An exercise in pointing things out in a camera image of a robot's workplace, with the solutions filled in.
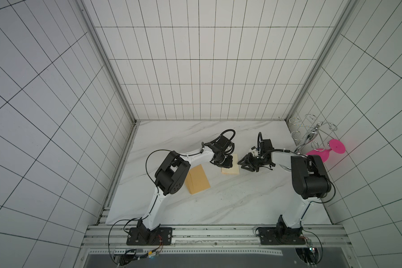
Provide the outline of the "tan kraft envelope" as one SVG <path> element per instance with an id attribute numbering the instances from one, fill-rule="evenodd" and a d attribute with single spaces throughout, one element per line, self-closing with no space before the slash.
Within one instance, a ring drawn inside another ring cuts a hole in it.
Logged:
<path id="1" fill-rule="evenodd" d="M 202 165 L 190 169 L 185 185 L 191 195 L 205 191 L 211 187 Z"/>

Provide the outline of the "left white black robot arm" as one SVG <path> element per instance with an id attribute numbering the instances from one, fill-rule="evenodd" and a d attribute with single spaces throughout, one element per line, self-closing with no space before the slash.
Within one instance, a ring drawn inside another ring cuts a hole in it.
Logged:
<path id="1" fill-rule="evenodd" d="M 147 245 L 156 242 L 160 230 L 161 213 L 165 207 L 167 196 L 177 193 L 183 186 L 191 168 L 211 163 L 219 168 L 233 167 L 233 152 L 235 145 L 232 139 L 236 132 L 233 129 L 223 131 L 214 140 L 202 143 L 201 148 L 189 153 L 180 154 L 170 150 L 155 173 L 156 193 L 150 210 L 137 221 L 131 238 Z"/>

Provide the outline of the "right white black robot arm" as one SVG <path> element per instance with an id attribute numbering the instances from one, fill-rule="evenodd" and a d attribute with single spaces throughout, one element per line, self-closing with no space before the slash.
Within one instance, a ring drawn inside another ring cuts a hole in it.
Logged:
<path id="1" fill-rule="evenodd" d="M 303 217 L 312 203 L 319 203 L 333 188 L 322 159 L 318 155 L 301 155 L 286 149 L 275 149 L 270 140 L 259 139 L 258 145 L 238 164 L 249 172 L 261 167 L 279 165 L 291 172 L 291 185 L 297 197 L 274 227 L 258 227 L 255 233 L 263 245 L 302 245 Z"/>

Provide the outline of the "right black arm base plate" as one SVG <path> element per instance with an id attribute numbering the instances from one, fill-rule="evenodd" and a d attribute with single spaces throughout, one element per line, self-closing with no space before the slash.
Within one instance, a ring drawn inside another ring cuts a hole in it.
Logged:
<path id="1" fill-rule="evenodd" d="M 260 238 L 262 245 L 299 246 L 306 244 L 301 228 L 258 227 L 255 234 Z"/>

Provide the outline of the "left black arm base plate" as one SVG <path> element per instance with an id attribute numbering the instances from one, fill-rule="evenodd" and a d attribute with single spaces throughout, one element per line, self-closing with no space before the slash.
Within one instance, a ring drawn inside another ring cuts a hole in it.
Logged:
<path id="1" fill-rule="evenodd" d="M 164 246 L 171 245 L 173 229 L 171 227 L 158 227 L 153 231 L 133 227 L 127 237 L 127 246 Z"/>

